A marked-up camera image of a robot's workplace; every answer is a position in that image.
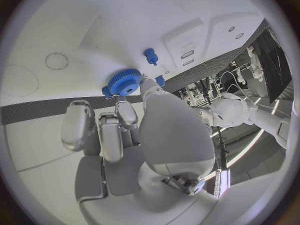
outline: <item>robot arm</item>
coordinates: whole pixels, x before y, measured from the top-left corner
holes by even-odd
[[[257,105],[246,102],[234,94],[223,93],[222,98],[217,98],[207,107],[196,108],[196,111],[201,115],[203,123],[208,126],[230,128],[242,123],[255,124],[273,135],[283,148],[287,147],[290,119],[280,118],[261,110]]]

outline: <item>blue plastic part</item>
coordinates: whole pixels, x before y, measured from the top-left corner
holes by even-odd
[[[108,83],[109,92],[113,95],[125,97],[132,94],[139,87],[141,73],[137,69],[127,69],[119,72]]]
[[[163,87],[165,85],[165,79],[163,75],[158,76],[157,78],[155,78],[155,80],[159,86]]]
[[[110,93],[108,86],[102,88],[102,93],[106,100],[112,99],[114,96]]]
[[[144,51],[144,56],[147,58],[147,62],[149,64],[157,65],[157,61],[159,60],[158,56],[154,53],[153,48],[148,48]]]

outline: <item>white robot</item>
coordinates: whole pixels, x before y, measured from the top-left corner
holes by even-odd
[[[85,154],[75,196],[89,224],[204,221],[216,205],[216,198],[202,189],[203,177],[215,164],[208,126],[254,123],[286,147],[290,120],[238,96],[224,93],[211,105],[193,109],[144,75],[139,86],[145,111],[140,128],[135,110],[121,96],[115,112],[101,113],[97,122],[86,101],[74,101],[66,111],[61,139],[67,149]]]

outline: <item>gray stripe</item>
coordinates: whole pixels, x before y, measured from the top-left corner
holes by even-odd
[[[25,168],[25,169],[18,170],[17,172],[18,172],[18,173],[22,173],[22,172],[26,172],[26,171],[31,170],[31,169],[36,169],[36,168],[42,167],[42,166],[44,166],[44,165],[47,165],[47,164],[51,164],[51,163],[53,163],[53,162],[56,162],[56,161],[58,161],[58,160],[60,160],[60,159],[64,159],[64,158],[66,158],[66,157],[68,157],[68,156],[70,156],[70,155],[72,155],[72,154],[75,154],[75,152],[71,152],[71,153],[69,153],[69,154],[67,154],[67,155],[61,156],[61,157],[56,158],[56,159],[53,159],[53,160],[51,160],[51,161],[44,162],[44,163],[39,164],[39,165],[36,165],[36,166],[31,166],[31,167],[28,167],[28,168]]]
[[[268,27],[268,23],[265,20],[262,21],[254,34],[242,47],[215,57],[168,79],[165,81],[165,86],[163,89],[169,93],[173,93],[194,82],[199,81],[200,79],[204,79],[210,75],[220,72],[221,70],[225,69],[229,63],[236,59],[248,46],[250,46]],[[112,107],[117,102],[116,98],[105,100],[104,96],[97,96],[62,98],[13,104],[1,107],[2,124],[7,125],[21,121],[64,114],[69,104],[73,100],[77,99],[87,100],[93,109]],[[140,96],[127,96],[127,100],[130,103],[142,102]]]

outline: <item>drawn circle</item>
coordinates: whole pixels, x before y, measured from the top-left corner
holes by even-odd
[[[37,76],[27,68],[8,65],[4,69],[1,90],[11,97],[25,97],[39,88]]]
[[[68,66],[69,60],[62,53],[54,52],[46,57],[45,63],[52,70],[62,70]]]
[[[237,36],[236,36],[236,38],[235,39],[240,39],[242,36],[244,35],[244,33],[243,32],[241,32],[240,34],[238,34]]]

